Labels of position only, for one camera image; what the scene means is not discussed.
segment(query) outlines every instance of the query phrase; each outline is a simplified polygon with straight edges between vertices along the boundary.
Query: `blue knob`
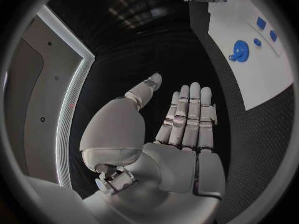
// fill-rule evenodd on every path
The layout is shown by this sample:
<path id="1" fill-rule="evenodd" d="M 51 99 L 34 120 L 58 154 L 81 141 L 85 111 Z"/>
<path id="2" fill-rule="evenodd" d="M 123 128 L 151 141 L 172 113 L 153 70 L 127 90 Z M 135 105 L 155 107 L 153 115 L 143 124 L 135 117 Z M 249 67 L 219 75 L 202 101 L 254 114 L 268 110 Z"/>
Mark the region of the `blue knob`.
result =
<path id="1" fill-rule="evenodd" d="M 229 56 L 231 61 L 245 62 L 249 57 L 249 47 L 245 41 L 238 40 L 234 45 L 234 54 Z"/>
<path id="2" fill-rule="evenodd" d="M 253 42 L 254 42 L 254 44 L 256 44 L 257 46 L 261 46 L 261 45 L 262 45 L 262 42 L 261 42 L 259 39 L 257 39 L 257 38 L 254 38 Z"/>

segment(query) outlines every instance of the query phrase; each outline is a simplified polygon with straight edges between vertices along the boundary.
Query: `black mesh fabric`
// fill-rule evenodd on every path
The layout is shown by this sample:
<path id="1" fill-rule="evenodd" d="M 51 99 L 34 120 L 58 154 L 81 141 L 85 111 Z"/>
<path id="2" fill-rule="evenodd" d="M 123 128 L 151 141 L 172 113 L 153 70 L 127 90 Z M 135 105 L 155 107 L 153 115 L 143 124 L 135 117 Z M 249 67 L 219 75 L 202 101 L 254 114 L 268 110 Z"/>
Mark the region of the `black mesh fabric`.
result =
<path id="1" fill-rule="evenodd" d="M 244 211 L 267 187 L 288 146 L 294 115 L 293 86 L 245 111 L 236 78 L 207 33 L 207 5 L 190 5 L 191 27 L 206 48 L 220 80 L 231 129 L 227 191 L 217 221 L 227 223 Z"/>

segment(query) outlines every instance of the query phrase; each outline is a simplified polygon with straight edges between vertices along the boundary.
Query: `blue square button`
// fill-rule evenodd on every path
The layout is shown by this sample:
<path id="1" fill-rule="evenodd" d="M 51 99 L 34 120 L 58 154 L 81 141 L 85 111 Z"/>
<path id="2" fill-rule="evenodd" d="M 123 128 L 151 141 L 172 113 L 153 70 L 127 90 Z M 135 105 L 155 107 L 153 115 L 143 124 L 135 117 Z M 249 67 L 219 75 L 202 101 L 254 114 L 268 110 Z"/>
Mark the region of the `blue square button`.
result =
<path id="1" fill-rule="evenodd" d="M 276 41 L 277 39 L 277 35 L 273 30 L 270 31 L 270 37 L 272 38 L 273 41 Z"/>
<path id="2" fill-rule="evenodd" d="M 262 30 L 264 30 L 265 29 L 265 27 L 266 27 L 266 21 L 265 20 L 263 20 L 262 18 L 258 18 L 258 21 L 257 21 L 257 26 L 259 26 Z"/>

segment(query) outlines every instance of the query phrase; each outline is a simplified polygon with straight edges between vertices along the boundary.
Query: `white panel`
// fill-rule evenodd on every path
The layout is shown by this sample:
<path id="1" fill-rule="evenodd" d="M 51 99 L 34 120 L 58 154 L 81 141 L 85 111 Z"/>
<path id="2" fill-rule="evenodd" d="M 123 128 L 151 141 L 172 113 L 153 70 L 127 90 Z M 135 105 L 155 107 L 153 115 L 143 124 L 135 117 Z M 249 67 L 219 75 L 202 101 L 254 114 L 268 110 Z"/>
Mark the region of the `white panel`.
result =
<path id="1" fill-rule="evenodd" d="M 254 108 L 281 93 L 293 83 L 290 63 L 283 44 L 270 37 L 273 30 L 267 17 L 249 0 L 210 3 L 209 34 L 226 57 L 240 87 L 245 109 Z M 257 26 L 257 18 L 267 22 L 265 30 Z M 262 46 L 253 43 L 254 38 Z M 230 61 L 237 40 L 246 41 L 250 52 L 246 62 Z"/>

